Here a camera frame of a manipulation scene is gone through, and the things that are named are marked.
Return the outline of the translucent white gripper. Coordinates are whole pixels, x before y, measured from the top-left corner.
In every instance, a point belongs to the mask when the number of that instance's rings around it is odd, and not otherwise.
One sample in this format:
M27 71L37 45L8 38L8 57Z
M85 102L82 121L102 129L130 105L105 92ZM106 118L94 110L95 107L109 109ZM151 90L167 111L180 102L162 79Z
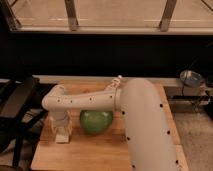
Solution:
M56 140L69 140L72 133L72 122L67 112L53 112L50 114L51 129L56 134Z

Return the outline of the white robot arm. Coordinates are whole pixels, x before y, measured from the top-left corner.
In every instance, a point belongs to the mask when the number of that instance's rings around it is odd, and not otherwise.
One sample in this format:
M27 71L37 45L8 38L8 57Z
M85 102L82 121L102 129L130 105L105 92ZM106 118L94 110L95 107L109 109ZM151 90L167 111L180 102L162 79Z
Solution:
M74 95L56 85L45 95L42 106L52 113L56 127L69 123L69 109L119 111L133 171L180 171L160 95L154 84L144 78Z

